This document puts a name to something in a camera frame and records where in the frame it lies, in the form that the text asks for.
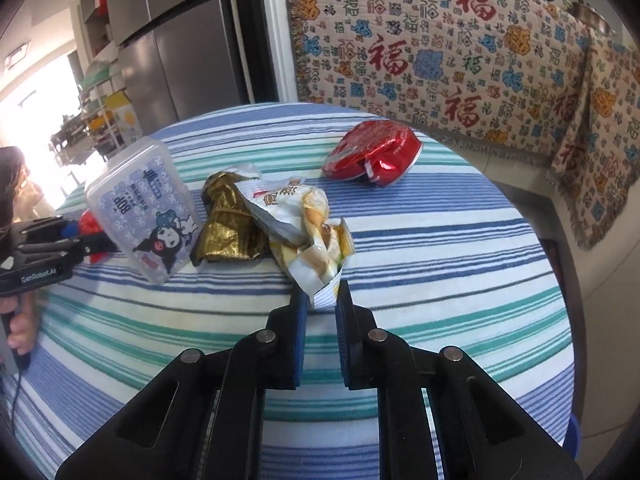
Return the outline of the person's left hand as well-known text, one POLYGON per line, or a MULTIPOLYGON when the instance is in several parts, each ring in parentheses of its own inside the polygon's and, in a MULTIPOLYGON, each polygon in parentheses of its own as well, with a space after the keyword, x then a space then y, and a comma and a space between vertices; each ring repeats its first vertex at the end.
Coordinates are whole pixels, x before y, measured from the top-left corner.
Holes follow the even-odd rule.
POLYGON ((8 345, 19 356, 29 354, 35 347, 38 332, 38 314, 33 290, 20 296, 1 299, 1 313, 12 313, 9 324, 8 345))

